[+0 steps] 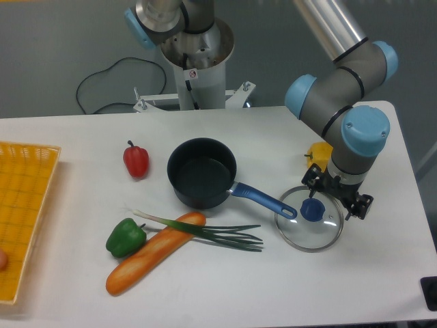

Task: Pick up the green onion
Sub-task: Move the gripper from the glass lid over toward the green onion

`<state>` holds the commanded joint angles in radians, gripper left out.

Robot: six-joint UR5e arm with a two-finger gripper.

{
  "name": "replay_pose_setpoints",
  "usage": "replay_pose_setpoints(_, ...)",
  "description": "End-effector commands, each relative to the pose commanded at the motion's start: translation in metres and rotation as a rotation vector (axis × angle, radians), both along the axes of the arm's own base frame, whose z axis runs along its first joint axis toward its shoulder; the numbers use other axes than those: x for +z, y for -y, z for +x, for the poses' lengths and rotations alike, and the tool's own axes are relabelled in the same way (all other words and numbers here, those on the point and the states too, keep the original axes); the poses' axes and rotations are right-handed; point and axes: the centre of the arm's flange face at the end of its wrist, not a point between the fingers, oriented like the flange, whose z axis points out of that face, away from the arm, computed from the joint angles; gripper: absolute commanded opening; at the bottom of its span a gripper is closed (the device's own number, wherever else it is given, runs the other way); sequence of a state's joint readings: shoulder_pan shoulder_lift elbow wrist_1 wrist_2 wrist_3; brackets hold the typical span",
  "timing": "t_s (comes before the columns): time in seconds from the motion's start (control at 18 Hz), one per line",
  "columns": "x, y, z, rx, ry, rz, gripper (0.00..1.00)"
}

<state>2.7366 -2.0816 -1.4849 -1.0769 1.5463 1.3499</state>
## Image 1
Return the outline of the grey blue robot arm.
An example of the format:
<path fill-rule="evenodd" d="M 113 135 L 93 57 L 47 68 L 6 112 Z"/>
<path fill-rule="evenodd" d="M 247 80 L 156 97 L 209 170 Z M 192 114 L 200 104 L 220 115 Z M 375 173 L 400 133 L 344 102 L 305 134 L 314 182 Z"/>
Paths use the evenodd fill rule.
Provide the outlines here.
<path fill-rule="evenodd" d="M 285 106 L 333 149 L 326 168 L 311 165 L 302 181 L 311 193 L 327 193 L 363 219 L 373 199 L 358 190 L 385 146 L 390 123 L 381 110 L 359 101 L 393 76 L 398 57 L 387 43 L 369 41 L 342 2 L 295 5 L 335 65 L 326 78 L 297 78 L 285 94 Z M 234 36 L 215 16 L 213 1 L 138 1 L 124 18 L 143 47 L 159 48 L 173 66 L 182 110 L 225 107 L 225 62 Z"/>

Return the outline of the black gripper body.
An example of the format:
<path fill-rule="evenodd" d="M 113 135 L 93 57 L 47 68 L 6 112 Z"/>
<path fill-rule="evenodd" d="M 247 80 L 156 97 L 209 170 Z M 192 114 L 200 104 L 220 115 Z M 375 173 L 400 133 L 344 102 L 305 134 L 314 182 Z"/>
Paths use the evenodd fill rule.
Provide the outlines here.
<path fill-rule="evenodd" d="M 344 183 L 340 176 L 334 178 L 325 172 L 317 172 L 315 190 L 317 192 L 327 193 L 339 200 L 344 207 L 356 206 L 359 198 L 358 189 L 363 182 L 347 184 Z"/>

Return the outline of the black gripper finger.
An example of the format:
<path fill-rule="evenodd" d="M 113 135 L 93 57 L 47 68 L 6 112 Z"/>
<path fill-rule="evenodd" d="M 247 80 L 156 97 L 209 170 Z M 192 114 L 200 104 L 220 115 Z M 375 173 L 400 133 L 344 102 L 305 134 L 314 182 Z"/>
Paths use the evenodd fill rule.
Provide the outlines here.
<path fill-rule="evenodd" d="M 373 203 L 373 197 L 367 194 L 359 194 L 357 193 L 352 200 L 347 203 L 348 213 L 345 217 L 345 220 L 348 221 L 350 217 L 358 217 L 363 220 L 371 205 Z"/>
<path fill-rule="evenodd" d="M 301 183 L 309 190 L 309 198 L 312 198 L 316 192 L 322 190 L 322 170 L 313 163 L 304 174 Z"/>

